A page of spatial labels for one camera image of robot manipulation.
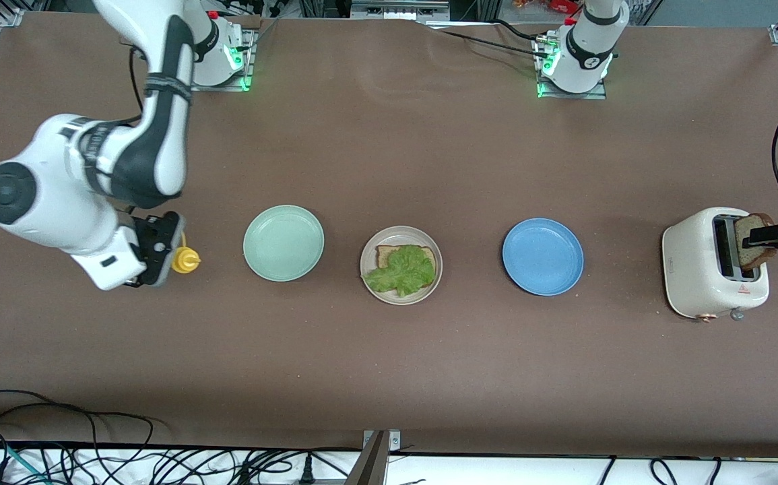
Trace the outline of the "green lettuce leaf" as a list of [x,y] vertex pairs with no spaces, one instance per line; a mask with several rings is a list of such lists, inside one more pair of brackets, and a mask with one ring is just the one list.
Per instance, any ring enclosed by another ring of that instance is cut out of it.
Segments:
[[394,291],[399,297],[415,294],[436,280],[436,255],[418,245],[379,245],[377,267],[364,275],[374,292]]

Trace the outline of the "brown bread slice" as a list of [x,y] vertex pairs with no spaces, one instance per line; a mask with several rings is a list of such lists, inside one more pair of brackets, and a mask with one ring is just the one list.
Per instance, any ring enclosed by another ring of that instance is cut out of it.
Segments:
[[377,267],[391,269],[397,276],[397,283],[405,288],[412,288],[413,284],[426,288],[436,280],[435,252],[422,245],[380,245],[377,247]]
[[767,213],[750,213],[734,222],[736,231],[737,254],[740,267],[744,272],[760,267],[777,254],[777,249],[769,247],[743,248],[744,239],[748,238],[753,229],[774,225],[773,219]]

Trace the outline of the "yellow mustard squeeze bottle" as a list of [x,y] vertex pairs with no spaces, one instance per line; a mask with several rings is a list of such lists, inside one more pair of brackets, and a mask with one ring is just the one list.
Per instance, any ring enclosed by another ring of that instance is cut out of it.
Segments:
[[200,255],[188,245],[186,234],[182,232],[179,245],[171,254],[170,268],[177,273],[187,274],[195,271],[200,263]]

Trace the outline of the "blue plate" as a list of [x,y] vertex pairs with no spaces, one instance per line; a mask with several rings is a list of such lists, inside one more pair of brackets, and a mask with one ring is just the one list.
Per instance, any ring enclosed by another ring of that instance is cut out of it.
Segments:
[[536,296],[568,292],[585,271],[585,254],[576,234],[548,218],[526,219],[512,227],[500,255],[510,280]]

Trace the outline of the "beige plate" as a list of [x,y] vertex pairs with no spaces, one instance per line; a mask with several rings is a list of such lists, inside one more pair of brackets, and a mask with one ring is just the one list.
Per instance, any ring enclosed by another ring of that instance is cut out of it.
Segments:
[[377,267],[377,251],[376,248],[379,245],[422,245],[429,247],[435,252],[437,261],[436,280],[428,288],[423,288],[415,294],[407,297],[399,297],[394,291],[390,292],[374,292],[364,282],[365,288],[369,290],[371,294],[379,298],[383,302],[394,304],[394,306],[409,306],[410,304],[416,304],[428,297],[432,291],[438,286],[441,281],[443,271],[443,259],[439,247],[436,245],[434,239],[425,232],[405,225],[392,226],[387,229],[381,230],[374,234],[367,244],[364,246],[361,258],[359,261],[359,269],[361,272],[361,279],[365,274]]

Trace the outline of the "light green plate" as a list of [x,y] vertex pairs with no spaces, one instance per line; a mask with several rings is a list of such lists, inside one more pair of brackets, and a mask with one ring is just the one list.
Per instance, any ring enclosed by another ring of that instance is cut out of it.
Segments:
[[276,205],[259,213],[242,240],[248,267],[270,282],[305,276],[321,260],[324,248],[321,222],[298,205]]

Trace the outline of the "white two-slot toaster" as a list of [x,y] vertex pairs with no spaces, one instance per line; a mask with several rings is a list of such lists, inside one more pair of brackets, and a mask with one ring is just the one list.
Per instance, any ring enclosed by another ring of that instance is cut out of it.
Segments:
[[768,300],[767,266],[745,271],[737,255],[736,222],[748,214],[709,207],[665,230],[661,255],[672,310],[690,319],[740,321],[745,311]]

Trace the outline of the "red packaging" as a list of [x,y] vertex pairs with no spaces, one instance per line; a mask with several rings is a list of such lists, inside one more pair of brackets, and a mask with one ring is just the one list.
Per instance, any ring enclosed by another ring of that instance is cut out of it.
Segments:
[[512,3],[517,8],[529,4],[540,4],[540,6],[564,15],[574,15],[583,5],[583,0],[512,0]]

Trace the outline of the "grey metal profile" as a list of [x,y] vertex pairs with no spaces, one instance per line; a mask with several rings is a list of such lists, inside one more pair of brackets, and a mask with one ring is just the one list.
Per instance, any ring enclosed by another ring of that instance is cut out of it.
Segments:
[[368,436],[344,485],[385,485],[390,451],[391,432],[374,430]]

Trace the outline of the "metal table edge bracket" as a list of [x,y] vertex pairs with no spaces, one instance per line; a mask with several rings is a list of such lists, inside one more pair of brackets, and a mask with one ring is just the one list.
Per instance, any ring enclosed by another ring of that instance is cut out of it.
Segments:
[[[389,437],[389,451],[398,451],[401,449],[401,431],[398,429],[385,430]],[[363,432],[363,449],[367,446],[371,436],[376,433],[376,430],[365,430]]]

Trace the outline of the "aluminium frame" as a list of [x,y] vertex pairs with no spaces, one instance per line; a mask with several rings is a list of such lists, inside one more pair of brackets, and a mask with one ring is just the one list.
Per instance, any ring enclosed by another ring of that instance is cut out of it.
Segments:
[[498,18],[508,0],[293,0],[303,18],[481,22]]

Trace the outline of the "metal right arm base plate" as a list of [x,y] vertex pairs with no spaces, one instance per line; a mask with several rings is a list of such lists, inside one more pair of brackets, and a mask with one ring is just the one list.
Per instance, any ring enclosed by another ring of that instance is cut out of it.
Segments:
[[241,25],[220,28],[219,40],[195,63],[191,91],[247,92],[251,89],[259,31]]

